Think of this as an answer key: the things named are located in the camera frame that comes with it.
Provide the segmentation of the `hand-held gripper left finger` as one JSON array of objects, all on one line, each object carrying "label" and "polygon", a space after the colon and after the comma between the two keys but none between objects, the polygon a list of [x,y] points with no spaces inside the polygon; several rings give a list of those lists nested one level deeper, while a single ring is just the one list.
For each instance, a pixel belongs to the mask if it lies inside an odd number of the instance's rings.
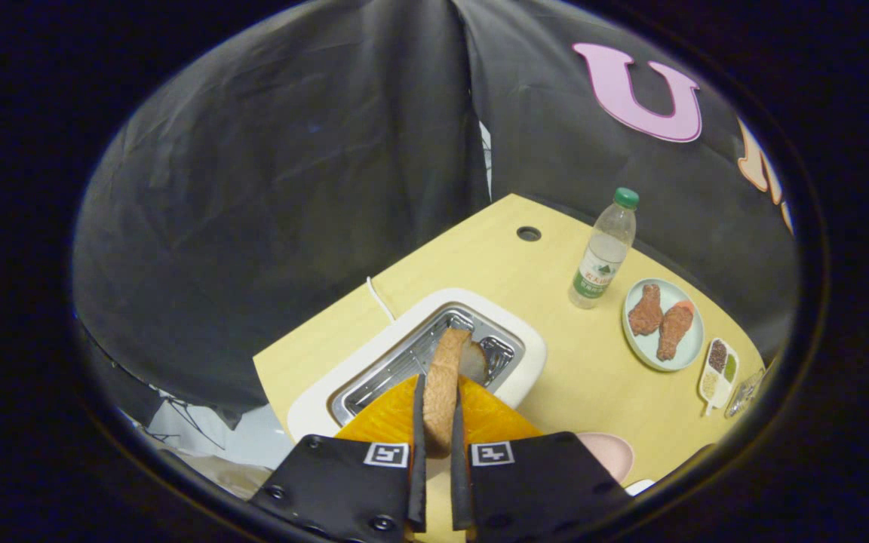
[{"label": "hand-held gripper left finger", "polygon": [[306,435],[249,503],[273,518],[336,542],[407,542],[425,522],[425,376],[385,393],[407,399],[407,439]]}]

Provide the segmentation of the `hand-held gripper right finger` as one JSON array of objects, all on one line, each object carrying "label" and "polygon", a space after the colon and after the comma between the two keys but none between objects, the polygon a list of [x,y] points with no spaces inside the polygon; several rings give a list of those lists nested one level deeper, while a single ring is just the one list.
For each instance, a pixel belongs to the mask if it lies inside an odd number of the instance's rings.
[{"label": "hand-held gripper right finger", "polygon": [[469,542],[545,542],[613,517],[632,497],[575,433],[544,434],[459,377],[452,524]]}]

